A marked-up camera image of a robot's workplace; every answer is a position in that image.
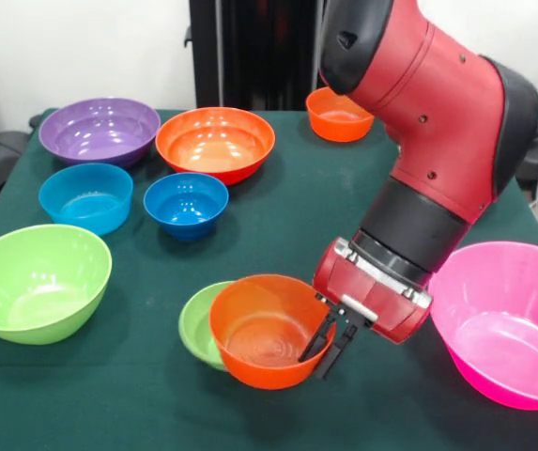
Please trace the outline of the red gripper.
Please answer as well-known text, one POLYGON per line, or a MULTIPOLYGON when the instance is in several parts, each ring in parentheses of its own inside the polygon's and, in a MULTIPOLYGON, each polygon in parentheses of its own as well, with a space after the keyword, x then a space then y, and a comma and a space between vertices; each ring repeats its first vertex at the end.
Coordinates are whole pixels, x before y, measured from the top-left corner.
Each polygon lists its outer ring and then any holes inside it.
MULTIPOLYGON (((330 244, 315 270, 313 287, 338 309, 361 315, 377 334, 396 344, 406 341, 423 325, 433 301, 428 291, 385 273, 361 257, 347 242, 330 244)), ((313 358, 325 347, 335 320, 332 312, 326 315, 301 353, 300 363, 313 358)), ((316 366, 318 379, 327 378, 357 331, 354 324, 346 326, 316 366)))

